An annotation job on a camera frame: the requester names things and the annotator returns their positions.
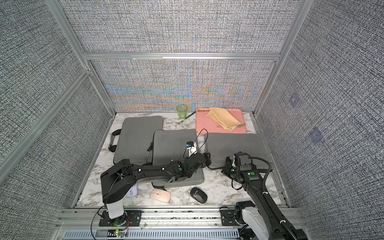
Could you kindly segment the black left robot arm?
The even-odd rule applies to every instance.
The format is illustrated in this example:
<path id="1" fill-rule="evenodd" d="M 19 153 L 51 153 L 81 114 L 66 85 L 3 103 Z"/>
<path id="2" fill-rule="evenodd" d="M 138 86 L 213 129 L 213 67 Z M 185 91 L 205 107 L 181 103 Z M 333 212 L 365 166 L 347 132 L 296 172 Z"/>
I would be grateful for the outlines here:
<path id="1" fill-rule="evenodd" d="M 195 153 L 186 159 L 160 166 L 131 164 L 129 159 L 119 161 L 101 174 L 102 198 L 111 220 L 125 215 L 123 198 L 136 184 L 166 181 L 183 182 L 200 168 L 211 165 L 210 153 Z"/>

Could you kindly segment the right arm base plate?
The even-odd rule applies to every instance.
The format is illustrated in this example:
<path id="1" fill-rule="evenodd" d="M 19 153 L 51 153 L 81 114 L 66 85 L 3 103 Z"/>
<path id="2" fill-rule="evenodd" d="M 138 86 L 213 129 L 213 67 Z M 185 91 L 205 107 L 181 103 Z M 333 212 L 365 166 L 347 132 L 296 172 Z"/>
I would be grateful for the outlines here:
<path id="1" fill-rule="evenodd" d="M 240 226 L 240 224 L 238 224 L 238 222 L 236 221 L 234 209 L 231 209 L 229 207 L 220 207 L 219 211 L 221 215 L 222 226 Z"/>

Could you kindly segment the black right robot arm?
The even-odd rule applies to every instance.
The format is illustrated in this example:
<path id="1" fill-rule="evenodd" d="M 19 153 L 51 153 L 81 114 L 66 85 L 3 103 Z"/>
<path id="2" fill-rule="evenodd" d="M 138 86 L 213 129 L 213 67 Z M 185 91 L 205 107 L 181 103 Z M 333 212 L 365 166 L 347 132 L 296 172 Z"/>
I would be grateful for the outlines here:
<path id="1" fill-rule="evenodd" d="M 222 173 L 242 185 L 252 199 L 236 203 L 236 221 L 248 225 L 258 240 L 307 240 L 305 231 L 291 224 L 268 192 L 266 180 L 271 171 L 267 160 L 247 153 L 227 157 Z"/>

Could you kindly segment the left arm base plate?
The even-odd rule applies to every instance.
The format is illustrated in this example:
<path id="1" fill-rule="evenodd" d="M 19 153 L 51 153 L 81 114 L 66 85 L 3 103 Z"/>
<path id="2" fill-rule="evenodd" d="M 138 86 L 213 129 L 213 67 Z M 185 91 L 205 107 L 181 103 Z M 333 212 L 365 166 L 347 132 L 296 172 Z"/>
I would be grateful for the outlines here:
<path id="1" fill-rule="evenodd" d="M 111 219 L 107 211 L 103 211 L 99 227 L 138 227 L 142 218 L 142 211 L 132 210 L 115 219 Z"/>

